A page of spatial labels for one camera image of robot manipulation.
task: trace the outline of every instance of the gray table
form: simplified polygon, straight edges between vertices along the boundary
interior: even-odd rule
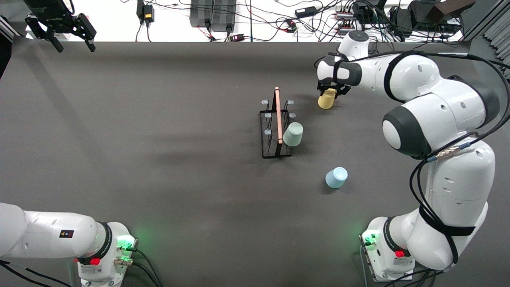
[[[353,89],[318,107],[312,64],[334,44],[63,45],[14,43],[0,81],[0,201],[126,224],[167,286],[363,286],[358,234],[417,207],[416,161],[380,128],[397,103]],[[444,76],[478,77],[469,62],[438,62]],[[283,160],[260,151],[257,113],[275,86],[305,129]],[[437,287],[510,282],[508,139],[487,142],[489,214]],[[336,166],[349,179],[334,192],[324,176]],[[69,280],[68,259],[14,261]],[[0,274],[2,286],[29,286]],[[145,285],[131,269],[124,286]]]

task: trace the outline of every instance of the green cup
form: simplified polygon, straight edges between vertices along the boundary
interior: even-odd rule
[[[300,123],[291,123],[284,133],[284,142],[290,147],[301,143],[303,137],[303,126]]]

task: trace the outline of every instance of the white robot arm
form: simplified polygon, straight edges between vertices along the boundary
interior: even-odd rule
[[[117,222],[66,212],[23,211],[0,203],[0,258],[74,257],[82,284],[120,286],[126,271],[120,258],[131,257],[121,248],[135,239]]]
[[[418,53],[368,57],[368,35],[352,31],[335,55],[316,65],[322,91],[359,87],[401,102],[382,119],[384,137],[404,155],[433,161],[424,193],[429,208],[376,218],[361,235],[376,281],[410,274],[415,260],[433,270],[452,268],[485,219],[494,179],[494,152],[470,135],[498,114],[495,91],[478,81],[445,79]]]

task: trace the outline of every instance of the black strap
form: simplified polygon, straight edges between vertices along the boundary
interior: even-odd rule
[[[335,62],[335,65],[333,67],[333,82],[335,82],[336,84],[338,84],[338,68],[340,67],[340,64],[342,63],[343,61],[340,60],[338,62]]]
[[[388,217],[388,219],[386,220],[386,222],[384,222],[384,226],[382,227],[382,233],[384,235],[384,238],[386,240],[386,243],[388,244],[388,247],[390,247],[390,249],[392,251],[403,251],[404,252],[404,256],[405,257],[409,257],[411,256],[411,254],[409,253],[409,250],[407,249],[403,249],[401,247],[399,247],[394,241],[393,241],[393,238],[391,238],[391,235],[390,235],[390,223],[391,221],[394,219],[394,217]]]
[[[439,231],[440,233],[448,236],[469,236],[475,230],[475,227],[454,227],[447,226],[440,222],[436,222],[430,215],[425,211],[423,205],[420,206],[420,215],[428,223],[433,229]]]
[[[398,62],[400,62],[400,60],[402,60],[403,58],[405,58],[407,56],[410,56],[410,55],[419,54],[419,53],[421,53],[421,51],[407,51],[407,52],[404,52],[404,53],[398,55],[397,57],[395,57],[395,59],[391,60],[391,62],[388,64],[388,69],[386,70],[386,74],[384,75],[384,91],[386,92],[386,94],[392,100],[397,101],[397,102],[401,102],[401,103],[405,103],[405,101],[397,99],[391,93],[390,80],[391,80],[391,74],[393,73],[393,69],[398,64]]]
[[[108,226],[108,223],[100,221],[97,221],[97,223],[101,224],[105,228],[106,233],[105,242],[103,243],[103,246],[101,246],[101,248],[94,255],[85,258],[78,257],[78,262],[80,262],[83,265],[90,265],[90,260],[92,260],[93,258],[102,259],[110,249],[110,246],[112,245],[113,238],[112,229],[110,228],[110,226]]]

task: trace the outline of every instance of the green light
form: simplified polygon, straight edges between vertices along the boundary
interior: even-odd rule
[[[135,244],[135,238],[131,235],[121,235],[117,238],[117,247],[118,248],[129,248],[133,247]]]

